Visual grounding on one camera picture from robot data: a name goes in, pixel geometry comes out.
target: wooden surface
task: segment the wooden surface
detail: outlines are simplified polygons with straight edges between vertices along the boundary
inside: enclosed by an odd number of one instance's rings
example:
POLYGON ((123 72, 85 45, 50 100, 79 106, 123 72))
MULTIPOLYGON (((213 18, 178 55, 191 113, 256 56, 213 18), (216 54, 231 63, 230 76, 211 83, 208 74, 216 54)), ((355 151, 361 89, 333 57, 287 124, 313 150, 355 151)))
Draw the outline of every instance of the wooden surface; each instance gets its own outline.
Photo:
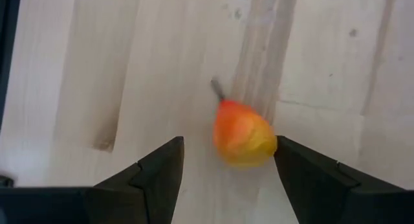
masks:
POLYGON ((277 134, 414 188, 411 1, 21 0, 0 172, 93 185, 183 135, 174 223, 297 223, 272 161, 218 158, 218 76, 277 134))

